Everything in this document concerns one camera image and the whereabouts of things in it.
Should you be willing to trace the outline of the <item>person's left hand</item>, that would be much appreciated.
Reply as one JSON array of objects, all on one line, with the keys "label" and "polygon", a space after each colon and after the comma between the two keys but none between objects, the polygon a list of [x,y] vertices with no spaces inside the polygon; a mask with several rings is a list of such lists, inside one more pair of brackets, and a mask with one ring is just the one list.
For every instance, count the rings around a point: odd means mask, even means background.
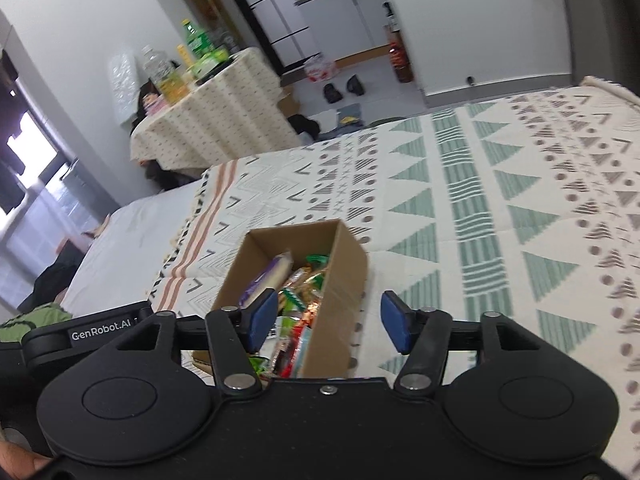
[{"label": "person's left hand", "polygon": [[30,452],[12,442],[0,442],[0,466],[2,478],[23,480],[48,466],[50,458]]}]

